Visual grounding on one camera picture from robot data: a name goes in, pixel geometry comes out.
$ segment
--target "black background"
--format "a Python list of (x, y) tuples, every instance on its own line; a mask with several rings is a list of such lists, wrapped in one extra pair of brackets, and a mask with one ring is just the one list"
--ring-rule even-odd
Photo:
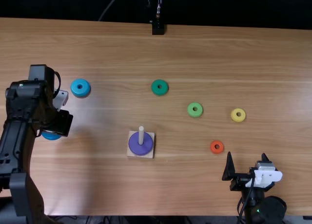
[[(110, 1), (0, 0), (0, 17), (97, 20)], [(312, 0), (164, 0), (162, 12), (166, 24), (312, 29)], [(149, 20), (146, 0), (116, 0), (103, 18)]]

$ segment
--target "purple ring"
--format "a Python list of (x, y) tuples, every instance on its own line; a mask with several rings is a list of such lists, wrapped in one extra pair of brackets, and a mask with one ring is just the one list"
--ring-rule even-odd
[(152, 150), (153, 139), (148, 133), (145, 132), (143, 136), (143, 144), (139, 145), (138, 144), (138, 131), (137, 131), (130, 137), (128, 145), (129, 145), (129, 149), (131, 150), (131, 152), (133, 152), (135, 155), (143, 156), (143, 155), (148, 154)]

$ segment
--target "white bracket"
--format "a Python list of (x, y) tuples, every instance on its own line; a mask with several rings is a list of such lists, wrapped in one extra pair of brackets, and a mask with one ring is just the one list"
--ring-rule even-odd
[(57, 111), (60, 111), (62, 106), (66, 105), (66, 102), (68, 100), (68, 92), (60, 90), (58, 95), (53, 99), (53, 106)]
[[(269, 186), (272, 182), (278, 182), (282, 179), (283, 173), (280, 171), (272, 170), (254, 170), (255, 179), (254, 187), (265, 188)], [(246, 187), (250, 187), (252, 180), (245, 184)]]

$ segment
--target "table surface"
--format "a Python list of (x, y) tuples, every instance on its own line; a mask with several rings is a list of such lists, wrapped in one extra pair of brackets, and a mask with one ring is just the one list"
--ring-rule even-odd
[[(288, 215), (312, 213), (312, 32), (145, 24), (0, 19), (0, 122), (4, 91), (31, 64), (58, 71), (62, 89), (87, 79), (91, 94), (71, 93), (69, 136), (38, 138), (31, 177), (49, 215), (235, 215), (239, 192), (221, 181), (231, 151), (248, 172), (265, 152), (283, 179), (267, 195)], [(169, 84), (165, 96), (151, 91)], [(187, 106), (199, 102), (200, 118)], [(247, 118), (233, 122), (242, 108)], [(154, 159), (127, 158), (129, 130), (155, 132)], [(210, 143), (220, 140), (222, 154)]]

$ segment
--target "orange ring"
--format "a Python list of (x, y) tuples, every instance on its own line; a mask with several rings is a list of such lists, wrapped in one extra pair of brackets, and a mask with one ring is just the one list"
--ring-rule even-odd
[(210, 144), (210, 150), (211, 150), (211, 152), (213, 152), (213, 153), (219, 154), (219, 153), (222, 153), (222, 152), (223, 152), (224, 146), (223, 146), (223, 144), (222, 144), (221, 141), (214, 140), (214, 141), (211, 142), (211, 144)]

